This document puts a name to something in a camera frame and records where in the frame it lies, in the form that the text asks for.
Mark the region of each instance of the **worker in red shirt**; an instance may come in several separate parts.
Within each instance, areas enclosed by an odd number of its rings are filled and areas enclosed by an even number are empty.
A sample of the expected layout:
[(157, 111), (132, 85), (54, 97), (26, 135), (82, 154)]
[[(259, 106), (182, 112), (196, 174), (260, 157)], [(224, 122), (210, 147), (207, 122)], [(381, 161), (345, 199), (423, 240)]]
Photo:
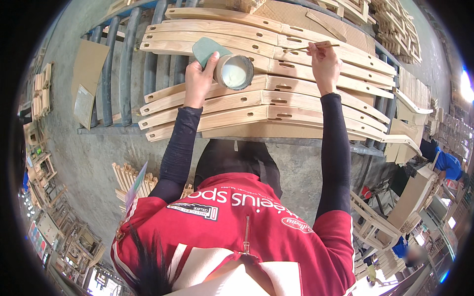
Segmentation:
[(317, 48), (325, 44), (309, 43), (308, 53), (324, 111), (323, 184), (314, 224), (280, 201), (280, 174), (264, 143), (238, 142), (235, 149), (234, 141), (210, 140), (196, 168), (196, 191), (179, 199), (216, 52), (205, 70), (197, 61), (186, 68), (184, 105), (160, 180), (149, 197), (134, 200), (116, 232), (111, 259), (136, 295), (349, 293), (356, 279), (349, 140), (336, 94), (342, 62), (332, 48)]

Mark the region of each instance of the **oval logo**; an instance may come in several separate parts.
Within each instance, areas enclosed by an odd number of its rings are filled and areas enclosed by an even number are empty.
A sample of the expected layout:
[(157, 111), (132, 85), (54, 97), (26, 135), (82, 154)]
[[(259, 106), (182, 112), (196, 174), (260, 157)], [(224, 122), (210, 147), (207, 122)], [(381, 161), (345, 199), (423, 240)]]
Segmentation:
[(284, 217), (284, 218), (281, 219), (281, 222), (283, 223), (283, 225), (286, 225), (286, 226), (291, 227), (293, 229), (298, 229), (302, 233), (314, 232), (314, 230), (308, 224), (306, 224), (304, 222), (301, 222), (298, 219), (294, 219), (294, 218), (291, 218), (291, 217)]

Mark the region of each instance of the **person's left hand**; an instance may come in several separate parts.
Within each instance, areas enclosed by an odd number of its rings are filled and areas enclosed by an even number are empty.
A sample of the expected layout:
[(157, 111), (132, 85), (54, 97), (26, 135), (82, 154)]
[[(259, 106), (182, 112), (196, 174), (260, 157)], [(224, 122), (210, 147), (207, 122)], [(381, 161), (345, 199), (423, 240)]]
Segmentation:
[(219, 52), (215, 52), (208, 59), (204, 70), (198, 61), (194, 61), (186, 67), (186, 95), (183, 107), (202, 107), (212, 84), (212, 76), (218, 60)]

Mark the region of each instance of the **red sleeve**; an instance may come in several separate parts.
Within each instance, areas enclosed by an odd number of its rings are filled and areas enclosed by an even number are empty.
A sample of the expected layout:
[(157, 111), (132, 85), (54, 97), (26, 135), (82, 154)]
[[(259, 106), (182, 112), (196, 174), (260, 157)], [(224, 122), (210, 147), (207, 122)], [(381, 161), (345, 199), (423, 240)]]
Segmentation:
[(132, 285), (128, 275), (134, 277), (133, 270), (137, 264), (137, 248), (130, 235), (130, 226), (138, 229), (167, 203), (158, 197), (142, 197), (134, 200), (126, 218), (116, 232), (110, 249), (110, 258), (117, 273), (129, 285)]
[(345, 211), (334, 210), (322, 214), (313, 225), (314, 232), (326, 246), (334, 268), (339, 274), (342, 295), (356, 282), (354, 275), (354, 247), (352, 246), (352, 217)]

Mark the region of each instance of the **black arm sleeve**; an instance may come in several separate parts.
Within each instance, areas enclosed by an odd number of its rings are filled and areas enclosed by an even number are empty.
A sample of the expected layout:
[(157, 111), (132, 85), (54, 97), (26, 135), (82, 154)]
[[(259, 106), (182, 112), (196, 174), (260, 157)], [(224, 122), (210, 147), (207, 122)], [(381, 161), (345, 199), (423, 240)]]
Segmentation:
[(181, 197), (189, 176), (192, 150), (201, 113), (202, 108), (178, 109), (173, 134), (161, 160), (160, 179), (149, 196), (159, 197), (168, 204)]
[(341, 96), (335, 93), (321, 98), (323, 107), (323, 143), (321, 167), (323, 188), (316, 219), (332, 210), (350, 214), (351, 155)]

